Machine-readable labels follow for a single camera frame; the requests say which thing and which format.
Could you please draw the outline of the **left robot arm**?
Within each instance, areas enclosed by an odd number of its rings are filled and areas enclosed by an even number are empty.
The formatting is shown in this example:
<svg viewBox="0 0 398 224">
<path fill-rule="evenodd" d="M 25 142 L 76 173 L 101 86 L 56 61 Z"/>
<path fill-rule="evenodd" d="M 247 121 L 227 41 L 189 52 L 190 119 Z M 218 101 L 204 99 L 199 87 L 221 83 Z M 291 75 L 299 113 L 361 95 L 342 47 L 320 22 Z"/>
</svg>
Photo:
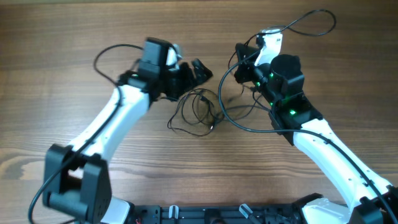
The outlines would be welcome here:
<svg viewBox="0 0 398 224">
<path fill-rule="evenodd" d="M 45 156 L 44 182 L 33 202 L 67 214 L 73 223 L 140 223 L 131 202 L 113 196 L 109 162 L 125 135 L 160 96 L 177 101 L 208 81 L 211 70 L 195 59 L 180 63 L 177 45 L 146 38 L 138 68 L 112 81 L 114 91 L 93 122 L 67 146 Z"/>
</svg>

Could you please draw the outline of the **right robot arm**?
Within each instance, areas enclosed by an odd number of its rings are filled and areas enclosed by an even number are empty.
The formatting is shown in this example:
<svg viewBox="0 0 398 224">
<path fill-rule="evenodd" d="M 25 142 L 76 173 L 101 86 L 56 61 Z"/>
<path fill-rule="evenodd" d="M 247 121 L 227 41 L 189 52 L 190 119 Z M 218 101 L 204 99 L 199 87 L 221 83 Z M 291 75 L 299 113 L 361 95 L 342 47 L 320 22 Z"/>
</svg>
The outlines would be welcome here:
<svg viewBox="0 0 398 224">
<path fill-rule="evenodd" d="M 280 54 L 280 44 L 260 49 L 235 46 L 238 83 L 251 82 L 270 104 L 272 132 L 306 154 L 345 201 L 338 205 L 320 194 L 294 204 L 304 223 L 397 223 L 397 187 L 371 170 L 334 133 L 305 96 L 297 56 Z"/>
</svg>

